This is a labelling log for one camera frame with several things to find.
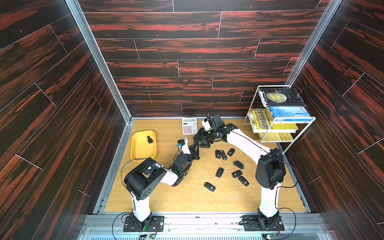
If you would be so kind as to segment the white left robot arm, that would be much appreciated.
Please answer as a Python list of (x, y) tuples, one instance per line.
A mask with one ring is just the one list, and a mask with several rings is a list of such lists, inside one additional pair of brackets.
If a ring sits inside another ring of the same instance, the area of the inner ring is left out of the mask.
[(150, 224), (149, 196), (154, 189), (160, 183), (178, 186), (189, 173), (193, 161), (200, 159), (199, 149), (199, 143), (189, 147), (184, 145), (182, 153), (176, 156), (169, 169), (147, 158), (124, 177), (123, 183), (133, 200), (133, 221), (138, 227), (145, 229)]

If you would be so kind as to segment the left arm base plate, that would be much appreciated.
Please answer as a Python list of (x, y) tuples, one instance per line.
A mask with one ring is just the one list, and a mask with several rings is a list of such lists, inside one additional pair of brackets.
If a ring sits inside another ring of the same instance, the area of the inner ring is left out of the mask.
[(164, 230), (164, 216), (150, 215), (143, 222), (140, 222), (135, 216), (127, 216), (123, 228), (125, 233), (138, 233), (138, 232), (163, 232)]

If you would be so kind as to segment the black chrome Mercedes car key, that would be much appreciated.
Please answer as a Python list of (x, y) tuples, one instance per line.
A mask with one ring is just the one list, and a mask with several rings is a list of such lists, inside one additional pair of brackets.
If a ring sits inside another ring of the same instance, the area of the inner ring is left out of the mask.
[(147, 136), (147, 140), (150, 145), (154, 143), (154, 140), (150, 136)]

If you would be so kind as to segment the black car key front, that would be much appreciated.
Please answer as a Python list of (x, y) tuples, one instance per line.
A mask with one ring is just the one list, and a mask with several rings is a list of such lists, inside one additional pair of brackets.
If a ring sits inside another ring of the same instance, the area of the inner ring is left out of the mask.
[(211, 192), (214, 192), (216, 190), (216, 187), (208, 182), (204, 183), (204, 187)]

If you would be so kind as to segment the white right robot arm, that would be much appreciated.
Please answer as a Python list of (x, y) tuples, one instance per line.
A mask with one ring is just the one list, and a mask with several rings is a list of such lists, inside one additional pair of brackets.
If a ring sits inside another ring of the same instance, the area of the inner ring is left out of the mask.
[(203, 120), (202, 125), (203, 127), (193, 137), (195, 143), (210, 145), (215, 140), (222, 140), (241, 150), (257, 164), (255, 178), (261, 186), (258, 221), (261, 229), (268, 229), (280, 217), (278, 198), (286, 175), (282, 151), (261, 145), (237, 126), (231, 123), (225, 124), (218, 114), (209, 115)]

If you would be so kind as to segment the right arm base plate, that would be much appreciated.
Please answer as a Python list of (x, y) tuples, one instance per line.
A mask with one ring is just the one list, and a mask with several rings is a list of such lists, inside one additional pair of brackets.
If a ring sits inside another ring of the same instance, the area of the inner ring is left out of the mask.
[(263, 214), (243, 215), (239, 225), (243, 226), (246, 232), (282, 232), (285, 230), (281, 216), (276, 213), (273, 217), (267, 218)]

